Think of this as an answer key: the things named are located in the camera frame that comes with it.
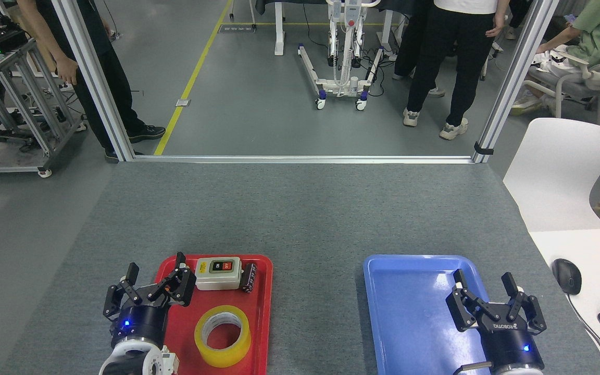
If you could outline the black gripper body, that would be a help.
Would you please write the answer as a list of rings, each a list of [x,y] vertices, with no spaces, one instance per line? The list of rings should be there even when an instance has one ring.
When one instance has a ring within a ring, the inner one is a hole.
[[[511,320],[509,310],[509,306],[491,306],[491,315],[485,309],[480,311],[480,339],[491,372],[544,370],[526,319],[517,313]]]
[[[170,306],[131,305],[111,325],[111,346],[124,340],[143,340],[162,349]]]

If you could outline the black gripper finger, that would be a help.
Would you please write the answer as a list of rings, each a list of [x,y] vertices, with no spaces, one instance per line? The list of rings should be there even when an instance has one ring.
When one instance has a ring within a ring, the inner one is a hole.
[[[491,309],[488,303],[477,297],[465,280],[464,271],[457,269],[453,272],[455,286],[446,298],[448,311],[450,311],[453,323],[459,332],[474,328],[477,323],[477,314],[485,314],[491,317]]]
[[[131,262],[126,274],[121,278],[120,282],[110,285],[106,293],[106,299],[103,306],[103,316],[107,319],[115,319],[121,311],[121,302],[126,294],[134,304],[140,304],[142,297],[134,288],[140,268],[135,262]]]
[[[507,322],[514,322],[519,318],[520,309],[524,311],[524,317],[527,322],[527,330],[531,334],[541,334],[547,329],[547,323],[543,317],[540,303],[536,296],[531,296],[524,292],[514,280],[514,276],[509,271],[502,275],[502,283],[505,287],[507,296],[510,297],[506,314]]]
[[[169,308],[173,305],[188,306],[197,282],[197,277],[185,263],[182,252],[176,254],[173,271],[153,285],[148,293],[148,301],[156,308]]]

